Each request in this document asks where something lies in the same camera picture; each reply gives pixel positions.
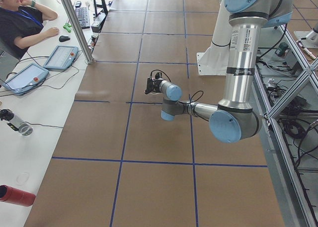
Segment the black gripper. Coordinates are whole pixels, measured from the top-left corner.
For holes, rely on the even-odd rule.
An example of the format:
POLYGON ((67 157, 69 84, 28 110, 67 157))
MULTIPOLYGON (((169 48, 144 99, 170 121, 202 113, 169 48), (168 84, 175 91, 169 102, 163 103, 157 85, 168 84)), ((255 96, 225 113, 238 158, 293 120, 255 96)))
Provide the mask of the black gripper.
POLYGON ((152 77, 147 78, 147 88, 145 90, 145 94, 149 93, 161 93, 160 84, 163 79, 155 80, 152 77))

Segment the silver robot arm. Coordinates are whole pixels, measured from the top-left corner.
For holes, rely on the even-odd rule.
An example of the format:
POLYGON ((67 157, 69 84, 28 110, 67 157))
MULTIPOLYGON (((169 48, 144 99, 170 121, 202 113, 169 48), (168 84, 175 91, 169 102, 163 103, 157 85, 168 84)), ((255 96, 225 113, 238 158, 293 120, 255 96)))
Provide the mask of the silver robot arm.
POLYGON ((145 94, 162 93, 161 117, 172 121, 189 114, 209 122, 213 135, 223 143, 235 143, 256 135, 261 117, 249 103, 262 28, 286 24, 292 17, 293 0, 222 0, 211 46, 198 54, 200 74, 209 75, 223 65, 226 83, 217 105, 181 101, 182 90, 154 70, 145 94))

